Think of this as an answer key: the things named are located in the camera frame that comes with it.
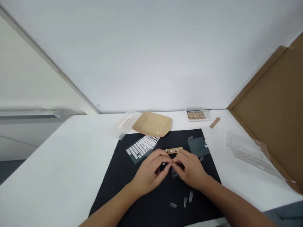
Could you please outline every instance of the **clear nail tip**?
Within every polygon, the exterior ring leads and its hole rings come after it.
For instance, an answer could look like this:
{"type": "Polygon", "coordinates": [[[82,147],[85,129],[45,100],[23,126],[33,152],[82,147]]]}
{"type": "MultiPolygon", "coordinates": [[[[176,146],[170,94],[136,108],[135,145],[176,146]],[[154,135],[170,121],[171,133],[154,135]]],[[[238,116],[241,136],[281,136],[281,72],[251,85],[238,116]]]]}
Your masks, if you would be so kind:
{"type": "Polygon", "coordinates": [[[169,206],[170,206],[170,207],[173,207],[173,208],[177,208],[177,205],[174,204],[174,203],[169,203],[169,206]]]}

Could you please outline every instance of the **label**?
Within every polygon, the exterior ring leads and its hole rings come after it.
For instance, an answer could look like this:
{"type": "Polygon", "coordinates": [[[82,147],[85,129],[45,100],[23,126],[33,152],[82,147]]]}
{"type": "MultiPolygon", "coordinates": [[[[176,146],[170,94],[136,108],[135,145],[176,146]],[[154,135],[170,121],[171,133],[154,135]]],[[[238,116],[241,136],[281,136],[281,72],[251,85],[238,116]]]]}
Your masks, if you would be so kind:
{"type": "Polygon", "coordinates": [[[118,128],[124,127],[130,121],[131,118],[132,118],[132,116],[129,115],[125,119],[123,119],[122,124],[118,128]]]}

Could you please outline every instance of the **clear plastic container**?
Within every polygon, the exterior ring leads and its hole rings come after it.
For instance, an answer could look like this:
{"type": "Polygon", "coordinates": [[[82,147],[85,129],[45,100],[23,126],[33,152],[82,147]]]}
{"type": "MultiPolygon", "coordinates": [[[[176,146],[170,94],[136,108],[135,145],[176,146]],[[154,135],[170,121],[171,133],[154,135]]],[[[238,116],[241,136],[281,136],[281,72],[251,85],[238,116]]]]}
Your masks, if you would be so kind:
{"type": "Polygon", "coordinates": [[[285,180],[270,162],[265,143],[229,130],[227,131],[226,146],[232,150],[236,158],[285,180]]]}
{"type": "Polygon", "coordinates": [[[211,112],[209,110],[203,110],[203,108],[187,107],[185,108],[185,114],[188,121],[211,121],[211,112]]]}
{"type": "Polygon", "coordinates": [[[140,116],[141,113],[137,111],[126,111],[123,114],[123,117],[121,117],[120,120],[112,127],[112,134],[119,138],[119,140],[122,140],[123,137],[132,129],[140,116]]]}

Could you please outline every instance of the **black cloth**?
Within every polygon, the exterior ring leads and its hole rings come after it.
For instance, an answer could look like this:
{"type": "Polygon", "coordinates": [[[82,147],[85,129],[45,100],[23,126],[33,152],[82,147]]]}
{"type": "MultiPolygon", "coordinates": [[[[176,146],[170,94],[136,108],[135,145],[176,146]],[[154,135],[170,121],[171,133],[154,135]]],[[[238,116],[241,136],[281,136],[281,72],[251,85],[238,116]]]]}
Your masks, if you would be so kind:
{"type": "MultiPolygon", "coordinates": [[[[118,142],[89,216],[133,179],[145,158],[135,165],[125,149],[143,136],[139,133],[127,134],[118,142]]],[[[202,137],[202,130],[170,131],[159,139],[155,149],[183,147],[190,151],[187,143],[190,136],[202,137]]],[[[221,183],[211,154],[205,155],[201,163],[206,173],[221,183]]],[[[179,178],[172,179],[171,171],[156,189],[133,204],[118,226],[186,226],[223,217],[220,210],[202,193],[192,189],[179,178]],[[189,203],[190,190],[193,190],[191,203],[189,203]],[[186,208],[184,208],[184,197],[187,197],[186,208]],[[176,204],[177,208],[170,207],[170,202],[176,204]]]]}

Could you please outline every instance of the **left hand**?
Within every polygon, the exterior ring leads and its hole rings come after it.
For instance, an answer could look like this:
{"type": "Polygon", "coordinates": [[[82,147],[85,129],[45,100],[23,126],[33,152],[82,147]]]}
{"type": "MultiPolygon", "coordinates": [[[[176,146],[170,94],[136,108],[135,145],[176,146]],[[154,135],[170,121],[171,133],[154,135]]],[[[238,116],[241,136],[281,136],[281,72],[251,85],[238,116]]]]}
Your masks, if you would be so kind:
{"type": "Polygon", "coordinates": [[[157,149],[152,152],[142,162],[135,177],[129,183],[132,192],[136,193],[138,196],[143,196],[158,187],[167,176],[172,165],[171,162],[172,160],[164,150],[157,149]],[[163,162],[167,162],[168,164],[164,170],[160,172],[159,166],[163,162]]]}

